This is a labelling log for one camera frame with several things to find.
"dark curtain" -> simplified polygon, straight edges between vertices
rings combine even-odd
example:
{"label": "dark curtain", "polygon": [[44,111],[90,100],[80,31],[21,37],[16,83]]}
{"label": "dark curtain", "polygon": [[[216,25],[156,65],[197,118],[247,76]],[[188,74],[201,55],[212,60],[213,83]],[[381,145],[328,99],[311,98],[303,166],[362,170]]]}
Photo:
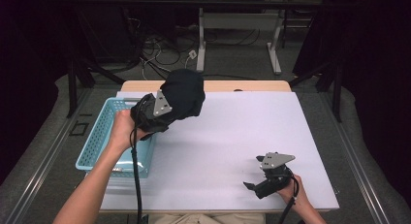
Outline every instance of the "dark curtain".
{"label": "dark curtain", "polygon": [[355,96],[364,142],[411,207],[411,0],[324,2],[360,7],[319,12],[294,73],[306,75],[331,62],[317,83],[318,90],[325,91],[336,65],[342,66],[342,85]]}
{"label": "dark curtain", "polygon": [[3,183],[50,114],[67,60],[40,0],[0,0],[0,26]]}

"gray carpet floor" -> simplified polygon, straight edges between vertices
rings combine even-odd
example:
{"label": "gray carpet floor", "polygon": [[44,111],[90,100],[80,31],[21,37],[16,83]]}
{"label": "gray carpet floor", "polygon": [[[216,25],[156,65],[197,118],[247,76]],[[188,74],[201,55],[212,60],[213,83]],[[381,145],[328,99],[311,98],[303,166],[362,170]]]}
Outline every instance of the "gray carpet floor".
{"label": "gray carpet floor", "polygon": [[[173,65],[163,65],[170,70],[184,68],[188,51],[197,50],[196,42],[192,41],[197,39],[195,33],[181,30],[176,44],[180,57],[175,50],[161,45],[162,51],[156,58],[158,61],[152,61],[157,64],[175,62]],[[291,71],[305,33],[303,29],[288,31],[286,47],[277,50],[282,74],[275,75],[266,47],[271,33],[260,32],[258,35],[257,31],[249,30],[208,31],[206,37],[210,42],[205,57],[205,80],[292,80],[294,75]],[[151,53],[150,49],[145,49],[144,52],[147,58],[153,58],[156,50]],[[195,65],[195,60],[187,61],[187,68],[195,70]],[[105,65],[108,69],[121,66]],[[125,80],[161,79],[142,63],[116,74]],[[84,173],[75,168],[76,160],[105,100],[115,96],[120,88],[120,85],[99,74],[93,76],[97,81],[94,88],[83,88],[79,84],[80,106],[70,119],[66,118],[69,108],[67,77],[56,82],[60,92],[52,113],[0,187],[0,223],[7,223],[8,220],[10,223],[50,223],[81,182]],[[299,96],[340,205],[340,209],[323,213],[323,216],[328,223],[411,223],[409,207],[385,180],[364,145],[355,99],[343,89],[342,122],[337,123],[330,108],[332,92],[318,93],[314,88],[316,80],[313,77],[301,82],[293,91]],[[354,148],[354,163],[352,154],[347,153],[347,145]],[[361,172],[366,175],[365,186],[359,169],[360,175]],[[127,214],[101,214],[97,223],[134,223],[135,218],[135,215]],[[268,214],[267,223],[276,223],[278,218],[279,214]],[[299,220],[290,212],[286,223],[297,223]]]}

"white table surface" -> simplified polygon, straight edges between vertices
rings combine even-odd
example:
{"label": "white table surface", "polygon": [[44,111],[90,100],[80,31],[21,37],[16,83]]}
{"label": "white table surface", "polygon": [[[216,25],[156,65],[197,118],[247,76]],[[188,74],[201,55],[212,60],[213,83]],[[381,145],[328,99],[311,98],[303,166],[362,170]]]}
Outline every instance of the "white table surface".
{"label": "white table surface", "polygon": [[[119,92],[117,97],[145,93]],[[260,183],[257,155],[295,155],[287,166],[302,176],[317,209],[339,208],[294,92],[208,92],[202,112],[158,134],[148,178],[141,178],[144,212],[272,212],[277,194],[260,200],[244,181]],[[101,211],[137,209],[132,178],[112,177]]]}

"human arm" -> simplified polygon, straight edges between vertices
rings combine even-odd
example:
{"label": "human arm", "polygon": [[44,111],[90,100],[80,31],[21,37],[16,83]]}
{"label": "human arm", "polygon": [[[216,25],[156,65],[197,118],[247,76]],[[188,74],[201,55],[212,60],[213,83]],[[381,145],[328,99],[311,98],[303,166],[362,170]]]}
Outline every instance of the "human arm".
{"label": "human arm", "polygon": [[[294,175],[294,177],[299,183],[300,191],[297,195],[297,199],[295,200],[295,204],[292,206],[293,211],[295,211],[306,224],[326,223],[320,213],[308,201],[308,197],[302,185],[301,177],[298,175]],[[285,203],[288,203],[293,197],[294,181],[291,180],[285,188],[277,191],[277,193],[281,196]]]}
{"label": "human arm", "polygon": [[[122,153],[130,147],[130,134],[134,121],[130,110],[119,111],[115,114],[114,123],[108,144],[97,160],[91,172],[58,212],[53,223],[94,223],[103,202],[112,168]],[[147,133],[138,129],[137,139]]]}

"white plug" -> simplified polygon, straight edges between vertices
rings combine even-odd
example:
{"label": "white plug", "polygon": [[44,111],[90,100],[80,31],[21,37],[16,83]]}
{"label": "white plug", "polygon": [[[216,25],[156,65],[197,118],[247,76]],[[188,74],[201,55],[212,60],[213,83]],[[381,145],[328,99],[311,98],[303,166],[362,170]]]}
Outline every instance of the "white plug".
{"label": "white plug", "polygon": [[197,53],[194,50],[191,50],[188,55],[190,56],[191,59],[194,59],[197,57]]}

